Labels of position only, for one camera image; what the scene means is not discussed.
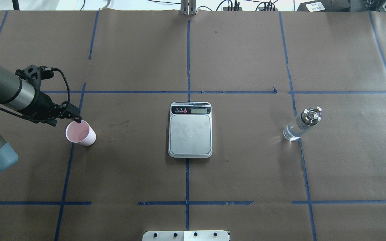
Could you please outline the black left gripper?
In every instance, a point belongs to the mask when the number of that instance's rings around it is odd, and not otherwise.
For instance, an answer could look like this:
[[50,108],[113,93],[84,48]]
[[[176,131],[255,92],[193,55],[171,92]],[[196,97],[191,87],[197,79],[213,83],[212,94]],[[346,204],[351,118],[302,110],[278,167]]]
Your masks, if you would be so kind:
[[69,102],[69,91],[67,91],[67,101],[60,105],[55,104],[47,94],[34,88],[29,89],[29,99],[31,99],[29,103],[31,122],[55,126],[57,118],[72,119],[77,123],[82,121],[79,108]]

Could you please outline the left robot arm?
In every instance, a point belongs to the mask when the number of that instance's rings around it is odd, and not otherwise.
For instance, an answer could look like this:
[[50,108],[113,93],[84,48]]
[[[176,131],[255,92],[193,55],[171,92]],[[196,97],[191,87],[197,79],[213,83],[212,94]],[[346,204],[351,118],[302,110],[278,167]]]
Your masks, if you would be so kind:
[[[58,105],[41,91],[42,80],[61,74],[66,85],[67,100]],[[80,123],[80,110],[70,102],[70,88],[64,73],[58,68],[30,65],[11,73],[0,66],[0,111],[32,123],[57,125],[58,119]],[[0,134],[0,172],[18,161],[12,146]]]

